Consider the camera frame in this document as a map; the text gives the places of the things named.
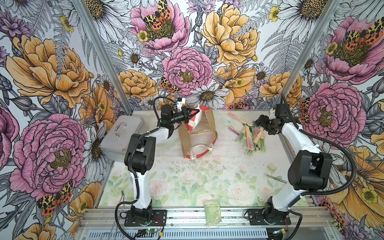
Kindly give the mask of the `grey striped folding fan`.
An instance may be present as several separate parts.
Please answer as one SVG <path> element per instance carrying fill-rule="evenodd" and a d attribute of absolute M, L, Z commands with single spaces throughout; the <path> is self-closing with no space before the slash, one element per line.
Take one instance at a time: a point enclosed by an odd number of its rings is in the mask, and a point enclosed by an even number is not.
<path fill-rule="evenodd" d="M 211 134 L 211 133 L 212 133 L 211 130 L 204 130 L 204 131 L 199 131 L 199 132 L 191 133 L 191 137 L 192 136 L 205 135 L 205 134 Z"/>

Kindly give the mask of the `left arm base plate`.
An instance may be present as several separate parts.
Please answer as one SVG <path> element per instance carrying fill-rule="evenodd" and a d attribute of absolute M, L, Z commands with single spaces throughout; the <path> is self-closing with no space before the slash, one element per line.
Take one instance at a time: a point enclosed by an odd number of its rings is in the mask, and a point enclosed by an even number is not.
<path fill-rule="evenodd" d="M 126 217 L 125 227 L 164 227 L 167 222 L 167 210 L 129 210 Z"/>

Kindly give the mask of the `burlap tote bag red front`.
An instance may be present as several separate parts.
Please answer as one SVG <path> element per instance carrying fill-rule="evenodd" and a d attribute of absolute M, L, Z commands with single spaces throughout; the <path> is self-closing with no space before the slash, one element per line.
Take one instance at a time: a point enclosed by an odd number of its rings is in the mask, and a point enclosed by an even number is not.
<path fill-rule="evenodd" d="M 179 127 L 183 157 L 199 159 L 213 150 L 218 139 L 213 110 L 200 106 L 199 113 Z"/>

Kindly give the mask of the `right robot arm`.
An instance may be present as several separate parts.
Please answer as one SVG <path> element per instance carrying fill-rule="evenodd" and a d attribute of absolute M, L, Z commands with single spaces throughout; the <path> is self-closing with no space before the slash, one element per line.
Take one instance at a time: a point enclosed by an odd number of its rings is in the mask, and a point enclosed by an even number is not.
<path fill-rule="evenodd" d="M 293 118 L 289 106 L 278 104 L 272 119 L 261 115 L 256 124 L 269 135 L 282 134 L 296 154 L 288 169 L 288 183 L 281 191 L 269 197 L 262 212 L 267 224 L 284 223 L 288 220 L 289 208 L 298 202 L 302 194 L 323 190 L 328 182 L 332 166 L 332 157 L 320 150 L 303 133 L 303 128 Z"/>

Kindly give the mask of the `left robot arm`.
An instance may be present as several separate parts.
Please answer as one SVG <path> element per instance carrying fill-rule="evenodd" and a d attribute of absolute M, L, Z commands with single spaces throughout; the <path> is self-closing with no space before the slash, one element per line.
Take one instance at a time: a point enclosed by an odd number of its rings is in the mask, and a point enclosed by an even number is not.
<path fill-rule="evenodd" d="M 142 134 L 133 134 L 128 144 L 124 163 L 132 175 L 135 199 L 130 203 L 133 221 L 142 225 L 149 223 L 153 217 L 152 198 L 150 196 L 149 176 L 155 162 L 157 143 L 169 139 L 175 124 L 187 124 L 201 112 L 197 108 L 185 106 L 185 98 L 172 100 L 170 105 L 163 105 L 157 112 L 156 97 L 153 102 L 157 127 Z"/>

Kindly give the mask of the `purple folding fan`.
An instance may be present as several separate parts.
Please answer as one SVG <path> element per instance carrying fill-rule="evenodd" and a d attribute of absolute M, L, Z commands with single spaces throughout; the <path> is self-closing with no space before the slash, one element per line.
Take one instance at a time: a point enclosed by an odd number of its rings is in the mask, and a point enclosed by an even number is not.
<path fill-rule="evenodd" d="M 232 132 L 232 133 L 234 133 L 234 134 L 236 134 L 237 136 L 239 136 L 240 134 L 241 134 L 241 132 L 239 132 L 238 130 L 236 130 L 234 127 L 232 127 L 232 126 L 228 126 L 228 129 Z"/>

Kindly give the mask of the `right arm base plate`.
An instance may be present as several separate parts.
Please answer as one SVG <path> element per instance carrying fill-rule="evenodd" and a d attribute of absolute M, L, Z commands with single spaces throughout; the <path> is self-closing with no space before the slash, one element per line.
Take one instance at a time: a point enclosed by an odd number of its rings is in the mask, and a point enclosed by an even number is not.
<path fill-rule="evenodd" d="M 289 212 L 281 212 L 272 209 L 267 212 L 265 209 L 248 209 L 246 218 L 251 226 L 276 226 L 276 225 L 291 225 Z"/>

